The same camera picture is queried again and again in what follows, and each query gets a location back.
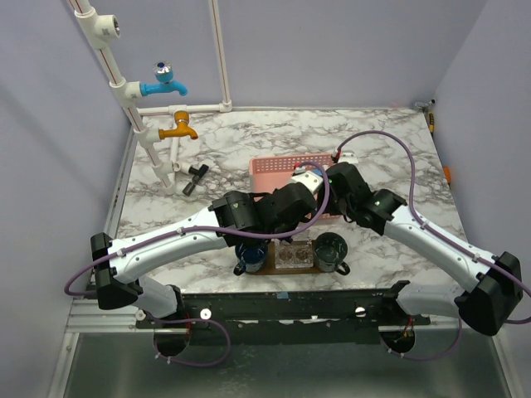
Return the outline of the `pink perforated plastic basket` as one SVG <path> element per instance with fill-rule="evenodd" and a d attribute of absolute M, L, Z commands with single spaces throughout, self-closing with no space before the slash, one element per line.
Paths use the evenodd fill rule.
<path fill-rule="evenodd" d="M 333 165 L 329 153 L 253 158 L 249 162 L 251 191 L 272 192 L 276 188 L 283 187 L 289 181 L 295 165 L 305 161 L 318 163 L 324 169 Z"/>

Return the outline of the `dark blue mug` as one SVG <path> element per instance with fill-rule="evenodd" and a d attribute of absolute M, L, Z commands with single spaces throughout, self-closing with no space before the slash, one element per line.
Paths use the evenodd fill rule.
<path fill-rule="evenodd" d="M 268 256 L 268 242 L 259 241 L 255 245 L 240 244 L 235 247 L 237 264 L 233 274 L 240 276 L 242 274 L 255 274 L 261 271 Z"/>

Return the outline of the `brown oval wooden tray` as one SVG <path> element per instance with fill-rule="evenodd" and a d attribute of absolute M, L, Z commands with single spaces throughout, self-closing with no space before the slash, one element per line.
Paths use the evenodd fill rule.
<path fill-rule="evenodd" d="M 321 272 L 314 264 L 309 269 L 277 269 L 275 267 L 275 242 L 271 242 L 268 245 L 268 256 L 265 263 L 264 268 L 257 272 L 256 275 L 295 275 L 295 274 L 322 274 Z"/>

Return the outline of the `dark green ceramic mug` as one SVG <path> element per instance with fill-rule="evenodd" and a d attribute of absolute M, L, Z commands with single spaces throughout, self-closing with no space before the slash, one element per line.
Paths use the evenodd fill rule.
<path fill-rule="evenodd" d="M 336 272 L 346 276 L 350 268 L 345 262 L 348 244 L 345 239 L 333 232 L 325 232 L 313 244 L 314 265 L 324 273 Z"/>

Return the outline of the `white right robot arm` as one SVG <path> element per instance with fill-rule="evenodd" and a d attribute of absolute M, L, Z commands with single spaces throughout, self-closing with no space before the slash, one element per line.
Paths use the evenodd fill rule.
<path fill-rule="evenodd" d="M 470 245 L 419 216 L 397 194 L 372 191 L 353 164 L 337 163 L 327 174 L 329 214 L 407 246 L 454 280 L 453 285 L 406 284 L 382 303 L 388 323 L 401 324 L 411 315 L 441 315 L 460 318 L 486 336 L 494 336 L 508 323 L 524 295 L 517 257 Z"/>

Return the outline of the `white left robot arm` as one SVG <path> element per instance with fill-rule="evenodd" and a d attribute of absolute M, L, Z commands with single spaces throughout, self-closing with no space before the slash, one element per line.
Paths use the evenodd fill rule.
<path fill-rule="evenodd" d="M 149 277 L 158 267 L 211 250 L 285 238 L 317 209 L 319 183 L 290 182 L 272 193 L 232 191 L 197 213 L 155 231 L 110 240 L 95 267 L 101 310 L 133 305 L 173 328 L 183 320 L 180 291 Z"/>

